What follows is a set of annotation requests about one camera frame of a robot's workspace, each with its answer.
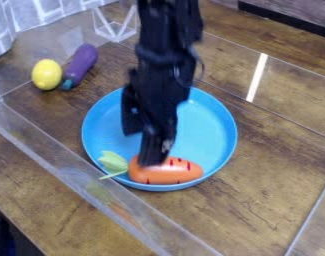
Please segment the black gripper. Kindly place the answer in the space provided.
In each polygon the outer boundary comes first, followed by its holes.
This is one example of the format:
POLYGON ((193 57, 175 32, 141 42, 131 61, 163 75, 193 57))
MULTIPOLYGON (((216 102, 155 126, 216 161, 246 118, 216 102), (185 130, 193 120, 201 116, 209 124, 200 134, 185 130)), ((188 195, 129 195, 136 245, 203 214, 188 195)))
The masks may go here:
POLYGON ((199 60, 191 49, 171 56, 137 54, 137 67, 128 71, 121 90, 120 122, 125 136, 143 128, 140 166, 165 160, 176 135, 176 107, 188 98, 199 60))

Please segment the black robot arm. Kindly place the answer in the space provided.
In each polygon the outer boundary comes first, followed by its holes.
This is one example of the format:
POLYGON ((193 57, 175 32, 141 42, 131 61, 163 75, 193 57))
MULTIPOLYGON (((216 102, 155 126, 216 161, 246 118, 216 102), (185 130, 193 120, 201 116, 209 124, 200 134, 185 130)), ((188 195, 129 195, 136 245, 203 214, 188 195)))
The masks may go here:
POLYGON ((187 100, 195 69, 203 66, 192 44, 201 40, 197 0, 136 0, 140 19, 137 66, 128 70, 120 98, 121 130, 140 133, 137 163, 160 164, 171 150, 177 105, 187 100))

